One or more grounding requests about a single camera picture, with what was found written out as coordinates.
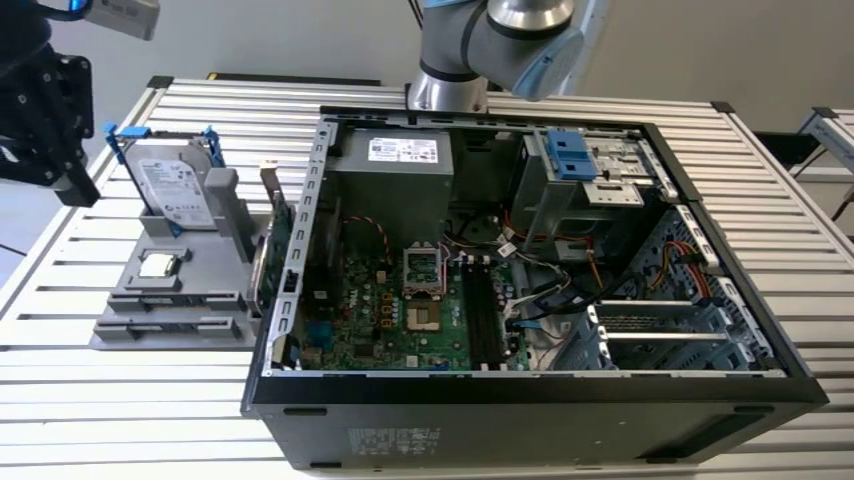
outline sticker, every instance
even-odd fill
[[[196,172],[180,160],[140,160],[138,168],[161,215],[185,228],[213,228]]]
[[[504,258],[506,258],[509,255],[512,255],[514,251],[516,251],[516,246],[509,242],[506,242],[504,245],[501,245],[501,247],[497,249],[497,253]]]
[[[432,455],[438,446],[438,428],[350,428],[353,455]]]
[[[438,163],[437,143],[434,140],[372,138],[368,161]]]

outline red wire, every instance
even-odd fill
[[[679,253],[681,255],[687,255],[688,253],[691,253],[691,250],[687,246],[687,244],[684,242],[680,241],[673,241],[672,242],[673,245],[676,245],[676,249],[679,250]],[[696,289],[699,291],[700,296],[703,297],[709,297],[711,296],[711,292],[708,291],[704,282],[703,282],[703,276],[701,273],[699,271],[699,269],[696,268],[696,265],[691,265],[691,264],[685,264],[685,267],[688,269],[688,274],[691,275],[691,278],[693,279],[693,283],[696,285]]]

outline internal cable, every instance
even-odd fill
[[[376,223],[376,221],[370,217],[354,216],[344,218],[344,225],[350,222],[366,222],[376,227],[376,230],[382,237],[382,246],[385,247],[385,262],[388,263],[388,265],[390,265],[390,246],[388,244],[388,235],[385,235],[382,226]]]
[[[696,254],[696,250],[693,249],[693,247],[684,242],[671,240],[667,243],[664,243],[664,247],[661,249],[661,268],[657,270],[657,275],[655,276],[655,279],[649,284],[648,291],[652,291],[657,288],[657,286],[663,283],[664,278],[667,276],[667,271],[669,270],[669,249],[671,248],[676,249],[676,251],[679,252],[679,255],[687,255],[689,253]],[[699,292],[701,297],[709,297],[711,289],[708,287],[708,283],[705,282],[703,274],[700,273],[695,265],[685,265],[685,267],[688,270],[688,275],[693,280],[696,291]]]
[[[687,252],[692,255],[696,255],[696,249],[693,248],[693,245],[691,245],[687,242],[676,242],[681,248],[684,250],[687,250]],[[703,297],[711,297],[711,287],[708,286],[708,281],[705,280],[705,276],[703,275],[703,272],[700,272],[699,267],[695,264],[688,264],[688,272],[691,272],[691,276],[693,277],[693,281],[696,282],[699,291],[700,291],[700,295]]]
[[[540,370],[540,364],[542,363],[542,359],[548,356],[548,354],[550,353],[550,351],[560,347],[567,340],[569,339],[569,337],[567,336],[562,340],[560,340],[557,343],[554,343],[550,347],[548,347],[548,350],[545,350],[542,352],[542,354],[540,355],[538,359],[536,360],[536,370]]]
[[[599,300],[601,300],[603,298],[609,296],[619,289],[619,287],[621,287],[623,284],[628,280],[633,280],[633,278],[635,278],[633,272],[625,272],[613,281],[613,283],[611,285],[608,285],[603,290],[600,290],[589,298],[585,298],[580,302],[573,302],[572,300],[567,300],[561,304],[554,305],[553,307],[549,307],[546,309],[542,309],[542,313],[538,313],[538,314],[533,315],[532,317],[518,318],[518,319],[510,320],[509,321],[509,325],[512,326],[518,322],[526,322],[526,321],[538,320],[541,318],[548,317],[549,315],[565,315],[565,314],[571,314],[571,313],[583,312],[589,305],[592,305],[595,302],[597,302]]]
[[[592,250],[587,250],[587,259],[589,260],[589,270],[592,271],[592,276],[596,279],[599,290],[601,290],[604,288],[604,285],[601,284],[601,277],[599,276],[599,269],[596,268],[596,259],[592,256]]]
[[[506,227],[506,229],[509,230],[509,232],[518,238],[521,238],[521,240],[525,240],[526,234],[520,233],[514,227],[512,226],[512,224],[509,223],[509,212],[506,210],[504,210],[504,227]],[[545,234],[536,234],[533,235],[533,238],[546,238]],[[596,268],[596,258],[595,258],[595,247],[593,247],[593,243],[592,243],[592,237],[571,237],[568,235],[554,235],[554,239],[556,240],[567,240],[571,242],[584,242],[584,244],[587,245],[587,261],[589,263],[589,271],[592,272],[592,276],[596,279],[596,284],[599,285],[599,289],[603,289],[603,283],[601,283],[601,277],[599,276],[599,269]]]

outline aluminum table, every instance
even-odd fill
[[[317,107],[401,108],[400,88],[173,80],[148,88],[123,124],[213,125],[240,196],[268,209],[257,165],[278,162],[298,198]],[[653,478],[854,477],[854,246],[737,116],[709,103],[580,97],[489,100],[496,114],[653,122],[704,197],[831,404],[701,464],[643,468]],[[86,349],[141,232],[141,201],[103,151],[91,209],[62,208],[0,291],[0,471],[31,478],[301,478],[260,422],[240,418],[249,352]],[[636,478],[637,469],[364,472],[437,478]]]

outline blue clip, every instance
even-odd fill
[[[213,131],[213,127],[208,126],[202,132],[204,138],[208,140],[210,147],[210,156],[213,157],[213,166],[224,167],[225,160],[222,159],[222,150],[218,148],[218,134]]]
[[[520,322],[514,322],[513,327],[518,328],[533,328],[536,330],[541,330],[542,326],[538,324],[536,320],[521,320]]]
[[[148,127],[123,127],[118,132],[119,137],[129,138],[133,140],[148,138],[149,135],[150,135],[150,128]]]
[[[545,151],[557,166],[560,180],[593,180],[599,175],[580,133],[553,130],[545,132]]]

